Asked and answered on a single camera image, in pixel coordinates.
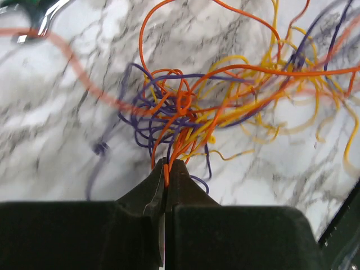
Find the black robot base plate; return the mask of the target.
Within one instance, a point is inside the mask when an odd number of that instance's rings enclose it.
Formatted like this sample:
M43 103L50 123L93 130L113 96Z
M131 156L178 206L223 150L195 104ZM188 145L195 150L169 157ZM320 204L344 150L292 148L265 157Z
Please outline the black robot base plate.
M359 269L359 183L318 240L328 269Z

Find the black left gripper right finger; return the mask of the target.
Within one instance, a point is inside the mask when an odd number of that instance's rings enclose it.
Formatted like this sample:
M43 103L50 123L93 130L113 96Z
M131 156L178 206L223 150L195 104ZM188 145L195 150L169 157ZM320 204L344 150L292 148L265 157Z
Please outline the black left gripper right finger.
M221 206L183 161L169 173L166 269L325 269L308 220L288 206Z

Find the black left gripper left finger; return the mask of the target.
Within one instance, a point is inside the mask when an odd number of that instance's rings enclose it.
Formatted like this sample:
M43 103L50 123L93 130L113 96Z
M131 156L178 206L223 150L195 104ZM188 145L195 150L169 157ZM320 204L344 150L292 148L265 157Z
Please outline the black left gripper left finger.
M165 166L117 200L1 203L2 269L158 269Z

